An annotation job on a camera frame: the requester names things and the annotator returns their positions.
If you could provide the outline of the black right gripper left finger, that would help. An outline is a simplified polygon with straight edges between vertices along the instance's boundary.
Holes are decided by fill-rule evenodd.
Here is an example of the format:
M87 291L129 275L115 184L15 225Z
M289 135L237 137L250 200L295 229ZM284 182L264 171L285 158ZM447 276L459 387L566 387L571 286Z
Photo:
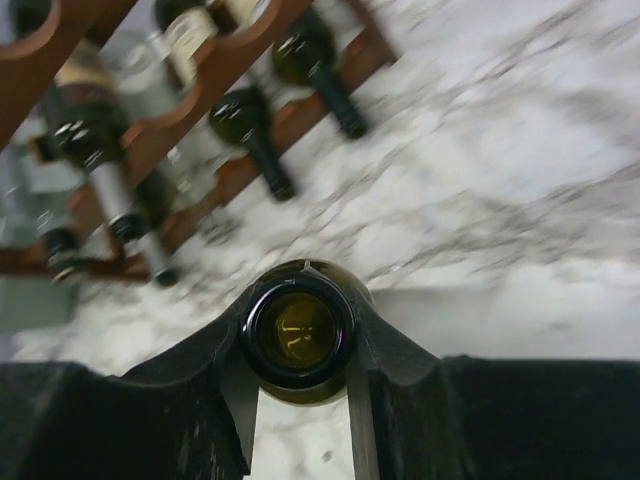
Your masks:
M258 385L240 298L121 376L76 362L1 367L5 479L240 479L251 469Z

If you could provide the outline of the clear bottle black cap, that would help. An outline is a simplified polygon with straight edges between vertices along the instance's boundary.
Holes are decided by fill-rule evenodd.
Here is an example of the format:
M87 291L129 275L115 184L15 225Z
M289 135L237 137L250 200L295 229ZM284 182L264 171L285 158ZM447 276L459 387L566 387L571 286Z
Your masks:
M8 223L46 250L46 265L56 283L78 283L86 266L67 207L68 194L33 193L23 159L26 149L9 143L1 153L1 203Z

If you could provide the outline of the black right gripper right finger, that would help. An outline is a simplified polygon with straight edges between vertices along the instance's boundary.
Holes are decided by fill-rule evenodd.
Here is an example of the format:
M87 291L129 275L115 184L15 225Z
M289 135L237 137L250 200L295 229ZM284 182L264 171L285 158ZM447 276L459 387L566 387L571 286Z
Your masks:
M347 296L357 478L638 477L637 362L438 358Z

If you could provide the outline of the dark green wine bottle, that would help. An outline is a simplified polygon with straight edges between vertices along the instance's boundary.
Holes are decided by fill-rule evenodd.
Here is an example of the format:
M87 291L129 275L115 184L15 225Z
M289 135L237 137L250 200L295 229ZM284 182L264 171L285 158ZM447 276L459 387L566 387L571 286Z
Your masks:
M209 37L235 31L231 14L212 12L206 1L158 0L154 4L157 27L169 48L178 78L185 87L196 79L193 54ZM271 138L271 113L257 84L244 74L209 111L208 123L223 141L248 151L264 177L272 196L279 202L296 195L293 181L280 162Z
M334 36L313 8L308 8L249 68L249 74L268 103L275 89L267 85L278 78L298 95L315 91L349 139L363 137L368 122L351 101L340 80Z

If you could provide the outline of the green bottle silver foil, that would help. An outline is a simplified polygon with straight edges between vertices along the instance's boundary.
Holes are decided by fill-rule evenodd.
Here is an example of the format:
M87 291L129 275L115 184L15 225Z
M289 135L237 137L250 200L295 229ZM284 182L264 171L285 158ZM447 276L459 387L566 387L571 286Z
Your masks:
M313 406L344 394L358 324L349 298L355 291L373 301L357 276L316 259L287 261L256 279L240 337L266 394Z
M81 169L93 187L109 230L122 246L149 233L123 166L128 128L97 44L82 37L25 113L16 132L38 119L57 158Z

